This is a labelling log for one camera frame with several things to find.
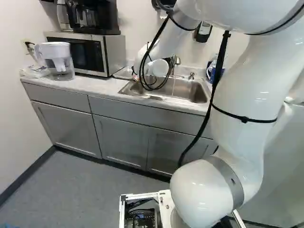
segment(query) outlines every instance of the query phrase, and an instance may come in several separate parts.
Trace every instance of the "countertop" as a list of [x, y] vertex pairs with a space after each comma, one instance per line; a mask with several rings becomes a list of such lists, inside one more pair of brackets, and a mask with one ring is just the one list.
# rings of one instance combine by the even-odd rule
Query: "countertop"
[[[121, 76], [129, 73], [126, 67], [114, 76]], [[177, 104], [159, 100], [152, 100], [142, 97], [130, 96], [119, 94], [118, 92], [129, 82], [127, 80], [117, 78], [102, 78], [102, 77], [88, 77], [88, 76], [75, 76], [70, 81], [54, 81], [49, 77], [42, 77], [38, 79], [20, 78], [21, 82], [45, 86], [54, 89], [60, 89], [90, 96], [112, 99], [116, 101], [124, 101], [139, 105], [163, 108], [173, 111], [179, 111], [189, 114], [197, 114], [204, 116], [207, 112], [209, 103], [205, 104]]]

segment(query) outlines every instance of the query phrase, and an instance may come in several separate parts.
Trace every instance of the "sink faucet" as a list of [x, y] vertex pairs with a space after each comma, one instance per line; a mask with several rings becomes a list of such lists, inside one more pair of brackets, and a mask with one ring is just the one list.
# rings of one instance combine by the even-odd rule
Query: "sink faucet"
[[181, 58], [179, 58], [178, 56], [174, 55], [173, 56], [173, 67], [169, 68], [169, 71], [171, 72], [171, 75], [174, 75], [174, 68], [175, 65], [180, 65], [181, 64]]

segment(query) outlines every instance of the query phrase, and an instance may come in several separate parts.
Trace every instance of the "coffee maker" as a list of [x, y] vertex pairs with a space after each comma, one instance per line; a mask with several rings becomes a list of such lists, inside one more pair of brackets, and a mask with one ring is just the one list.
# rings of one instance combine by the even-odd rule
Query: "coffee maker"
[[57, 15], [63, 31], [120, 35], [116, 0], [58, 0]]

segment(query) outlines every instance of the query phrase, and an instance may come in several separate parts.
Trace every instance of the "wall outlet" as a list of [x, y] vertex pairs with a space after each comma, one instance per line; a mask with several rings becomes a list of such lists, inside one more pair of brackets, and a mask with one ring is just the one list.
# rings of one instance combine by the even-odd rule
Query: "wall outlet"
[[25, 44], [25, 42], [31, 42], [30, 39], [25, 38], [21, 40], [21, 45], [22, 45], [22, 49], [23, 49], [23, 53], [25, 55], [29, 55], [29, 49], [27, 47], [27, 45]]

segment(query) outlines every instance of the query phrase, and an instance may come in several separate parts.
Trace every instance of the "faucet handle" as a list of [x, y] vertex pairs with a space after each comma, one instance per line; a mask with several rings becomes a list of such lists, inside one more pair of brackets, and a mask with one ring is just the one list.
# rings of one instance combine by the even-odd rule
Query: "faucet handle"
[[189, 79], [189, 80], [194, 80], [194, 75], [195, 75], [195, 73], [194, 73], [194, 72], [191, 72], [188, 79]]

